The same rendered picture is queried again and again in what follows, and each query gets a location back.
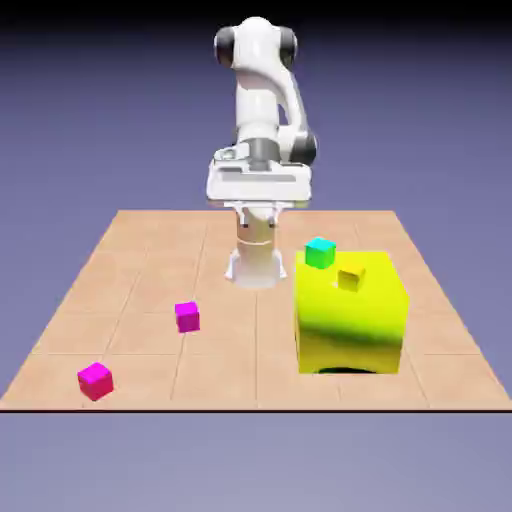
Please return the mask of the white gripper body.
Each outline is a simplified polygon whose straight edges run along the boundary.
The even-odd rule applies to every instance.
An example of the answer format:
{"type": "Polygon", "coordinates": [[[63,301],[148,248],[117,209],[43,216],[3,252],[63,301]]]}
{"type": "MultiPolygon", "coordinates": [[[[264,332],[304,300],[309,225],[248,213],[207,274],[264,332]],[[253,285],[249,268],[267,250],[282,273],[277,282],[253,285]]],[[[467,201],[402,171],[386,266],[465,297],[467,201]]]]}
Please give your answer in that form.
{"type": "Polygon", "coordinates": [[[217,205],[306,206],[312,196],[311,168],[270,162],[270,169],[253,171],[246,160],[215,160],[209,164],[207,199],[217,205]]]}

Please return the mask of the small green cube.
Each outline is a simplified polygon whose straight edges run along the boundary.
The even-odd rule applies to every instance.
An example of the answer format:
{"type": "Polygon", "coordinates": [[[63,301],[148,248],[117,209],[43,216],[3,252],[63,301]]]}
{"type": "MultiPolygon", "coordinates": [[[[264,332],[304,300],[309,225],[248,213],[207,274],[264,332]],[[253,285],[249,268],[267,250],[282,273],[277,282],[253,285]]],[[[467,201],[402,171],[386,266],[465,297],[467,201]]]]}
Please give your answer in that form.
{"type": "Polygon", "coordinates": [[[330,267],[336,257],[336,243],[323,237],[315,237],[305,245],[305,264],[317,269],[330,267]]]}

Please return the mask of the small yellow cube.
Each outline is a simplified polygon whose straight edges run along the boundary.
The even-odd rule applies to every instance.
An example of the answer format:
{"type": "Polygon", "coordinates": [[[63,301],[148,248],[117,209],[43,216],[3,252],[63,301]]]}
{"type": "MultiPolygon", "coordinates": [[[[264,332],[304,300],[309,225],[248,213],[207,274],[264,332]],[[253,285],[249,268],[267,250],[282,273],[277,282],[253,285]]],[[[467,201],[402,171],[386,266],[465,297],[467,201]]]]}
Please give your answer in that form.
{"type": "Polygon", "coordinates": [[[357,292],[366,275],[362,265],[341,265],[337,270],[337,287],[339,289],[357,292]]]}

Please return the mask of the small magenta cube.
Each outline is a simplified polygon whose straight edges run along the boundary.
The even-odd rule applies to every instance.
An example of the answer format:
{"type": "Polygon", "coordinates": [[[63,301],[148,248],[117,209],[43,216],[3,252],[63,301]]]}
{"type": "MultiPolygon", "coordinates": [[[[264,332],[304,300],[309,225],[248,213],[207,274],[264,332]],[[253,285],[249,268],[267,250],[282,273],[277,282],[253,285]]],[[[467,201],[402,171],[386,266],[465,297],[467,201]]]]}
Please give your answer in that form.
{"type": "Polygon", "coordinates": [[[198,331],[200,329],[200,312],[195,301],[177,303],[174,306],[174,311],[179,333],[198,331]]]}

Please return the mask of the small pink-red cube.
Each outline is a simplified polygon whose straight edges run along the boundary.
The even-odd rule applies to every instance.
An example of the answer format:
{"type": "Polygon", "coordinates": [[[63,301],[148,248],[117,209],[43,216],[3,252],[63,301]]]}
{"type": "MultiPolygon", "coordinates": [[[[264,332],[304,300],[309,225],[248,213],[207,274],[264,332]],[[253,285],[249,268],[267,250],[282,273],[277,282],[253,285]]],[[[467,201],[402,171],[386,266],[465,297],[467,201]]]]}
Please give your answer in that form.
{"type": "Polygon", "coordinates": [[[114,390],[112,372],[100,362],[95,362],[77,373],[81,392],[97,401],[114,390]]]}

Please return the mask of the large yellow box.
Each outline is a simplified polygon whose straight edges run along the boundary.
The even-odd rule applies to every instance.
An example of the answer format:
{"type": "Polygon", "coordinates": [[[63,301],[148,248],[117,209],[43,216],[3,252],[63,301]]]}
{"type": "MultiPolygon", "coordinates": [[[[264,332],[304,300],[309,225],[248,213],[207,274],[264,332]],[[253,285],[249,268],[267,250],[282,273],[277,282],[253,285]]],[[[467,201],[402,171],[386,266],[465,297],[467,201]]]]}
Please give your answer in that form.
{"type": "Polygon", "coordinates": [[[295,255],[294,314],[299,371],[336,369],[396,374],[400,367],[409,296],[386,252],[339,251],[326,269],[295,255]],[[362,265],[357,292],[337,287],[341,265],[362,265]]]}

